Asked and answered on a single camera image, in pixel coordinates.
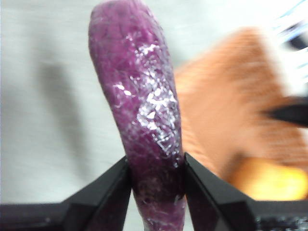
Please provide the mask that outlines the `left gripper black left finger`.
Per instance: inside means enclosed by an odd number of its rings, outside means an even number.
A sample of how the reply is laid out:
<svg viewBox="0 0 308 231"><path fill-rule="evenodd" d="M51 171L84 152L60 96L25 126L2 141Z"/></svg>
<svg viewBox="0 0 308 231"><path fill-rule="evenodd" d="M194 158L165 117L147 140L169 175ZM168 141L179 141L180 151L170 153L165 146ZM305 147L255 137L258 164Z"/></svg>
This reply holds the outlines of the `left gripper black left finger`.
<svg viewBox="0 0 308 231"><path fill-rule="evenodd" d="M123 230L131 193L128 162L121 158L106 172L88 184L65 203L72 206L75 225L73 231Z"/></svg>

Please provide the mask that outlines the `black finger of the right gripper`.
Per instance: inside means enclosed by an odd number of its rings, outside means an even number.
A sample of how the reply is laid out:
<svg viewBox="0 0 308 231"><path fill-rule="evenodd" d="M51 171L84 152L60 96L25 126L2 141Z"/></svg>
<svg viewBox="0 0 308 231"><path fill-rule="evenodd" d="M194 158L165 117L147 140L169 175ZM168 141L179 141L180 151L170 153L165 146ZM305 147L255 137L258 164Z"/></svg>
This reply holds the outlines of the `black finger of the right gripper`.
<svg viewBox="0 0 308 231"><path fill-rule="evenodd" d="M269 109L264 114L276 120L296 124L299 127L307 127L308 97L301 96L292 98L290 103Z"/></svg>

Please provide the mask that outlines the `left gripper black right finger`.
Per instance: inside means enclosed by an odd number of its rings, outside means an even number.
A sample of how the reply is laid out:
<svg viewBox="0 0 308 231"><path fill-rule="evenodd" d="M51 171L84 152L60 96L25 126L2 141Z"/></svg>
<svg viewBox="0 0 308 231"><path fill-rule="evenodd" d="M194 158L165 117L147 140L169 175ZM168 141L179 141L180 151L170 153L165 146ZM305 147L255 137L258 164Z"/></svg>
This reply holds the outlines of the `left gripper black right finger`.
<svg viewBox="0 0 308 231"><path fill-rule="evenodd" d="M253 200L185 153L185 193L195 231L254 231Z"/></svg>

